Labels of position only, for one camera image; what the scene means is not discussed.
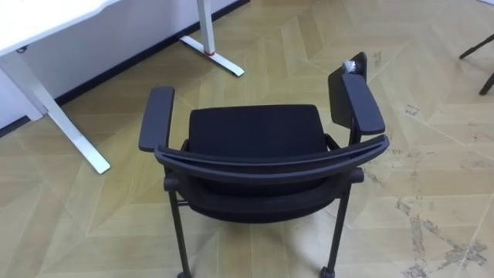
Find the black chair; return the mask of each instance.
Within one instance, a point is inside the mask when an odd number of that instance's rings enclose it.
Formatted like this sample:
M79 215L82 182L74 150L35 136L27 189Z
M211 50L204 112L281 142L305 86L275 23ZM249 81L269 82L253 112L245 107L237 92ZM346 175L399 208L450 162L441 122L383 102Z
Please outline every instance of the black chair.
M466 58L467 56L469 56L470 54L472 54L475 51L479 50L481 47L483 47L484 45L490 43L491 41L494 41L494 34L492 34L489 37L487 37L487 39L484 39L483 41L481 41L478 45L469 48L462 55L460 55L459 58L460 59ZM482 87L482 89L480 89L479 95L485 96L489 92L489 90L491 90L492 85L494 85L494 73L487 79L487 81L484 84L484 86Z
M189 138L173 150L167 145L174 89L152 90L139 148L164 166L183 267L178 277L192 277L179 206L228 222L270 223L312 214L339 198L330 260L320 272L335 277L350 188L364 180L358 166L389 145L366 84L365 55L344 65L328 83L332 120L350 129L347 147L324 133L315 106L268 105L193 110ZM361 143L362 135L379 136Z

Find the parquet floor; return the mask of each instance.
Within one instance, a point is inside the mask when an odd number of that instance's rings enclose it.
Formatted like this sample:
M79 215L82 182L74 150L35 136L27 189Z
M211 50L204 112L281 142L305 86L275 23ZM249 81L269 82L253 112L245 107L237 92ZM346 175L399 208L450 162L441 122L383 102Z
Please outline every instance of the parquet floor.
M175 86L171 146L199 107L314 103L359 51L391 148L354 186L338 278L494 277L494 7L473 0L255 0L215 23L235 78L181 44L65 105L112 164L97 175L47 118L0 139L0 277L158 278L180 270L163 172L137 149L148 92ZM337 204L273 225L182 208L200 278L305 278L327 261Z

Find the white desk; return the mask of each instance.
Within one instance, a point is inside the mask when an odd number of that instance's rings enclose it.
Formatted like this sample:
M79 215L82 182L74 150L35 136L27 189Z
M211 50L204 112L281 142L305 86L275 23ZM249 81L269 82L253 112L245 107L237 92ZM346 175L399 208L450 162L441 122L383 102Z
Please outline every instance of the white desk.
M16 50L95 16L118 1L121 0L0 0L0 68L27 99L29 105L23 107L26 115L38 120L48 114L100 174L110 169L110 164L63 113ZM197 1L203 43L189 36L181 41L241 76L243 69L215 52L209 0Z

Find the white wall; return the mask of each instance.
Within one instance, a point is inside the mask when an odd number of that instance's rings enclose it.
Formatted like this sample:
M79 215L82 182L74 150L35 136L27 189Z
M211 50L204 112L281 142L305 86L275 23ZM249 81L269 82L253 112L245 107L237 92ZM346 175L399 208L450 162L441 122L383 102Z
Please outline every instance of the white wall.
M233 2L211 0L211 9L216 12ZM58 97L197 21L196 0L122 0L32 44L24 59ZM0 91L8 86L0 79ZM6 101L0 94L0 127L19 114L5 116Z
M15 106L15 97L20 93L17 86L0 69L0 128L24 116Z

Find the chair leg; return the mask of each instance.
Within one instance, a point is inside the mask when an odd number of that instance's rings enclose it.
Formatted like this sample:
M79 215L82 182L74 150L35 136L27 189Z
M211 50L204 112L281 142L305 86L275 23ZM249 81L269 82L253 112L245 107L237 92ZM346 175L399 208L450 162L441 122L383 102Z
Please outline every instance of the chair leg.
M348 199L350 198L350 189L348 189L341 195L340 207L338 208L337 222L334 227L333 243L331 244L330 260L327 266L321 269L319 278L334 278L334 267L337 263L338 249L340 248L341 233L345 224L345 215L347 214Z
M494 85L494 73L487 79L486 84L484 84L484 87L479 92L479 95L485 96L489 90L491 90L492 85Z
M493 40L494 40L494 34L493 35L490 35L489 37L487 37L487 39L484 39L478 45L473 46L472 48L470 48L467 51L465 51L462 55L460 55L460 59L464 59L468 55L470 55L470 54L474 53L475 51L477 51L477 49L483 47L484 45L488 44L489 42L491 42Z
M180 219L180 211L178 210L177 192L168 192L170 196L171 214L177 233L178 251L180 252L180 260L184 272L178 274L178 278L192 278L191 270L188 266L187 249L185 248L184 230L182 229L182 221Z

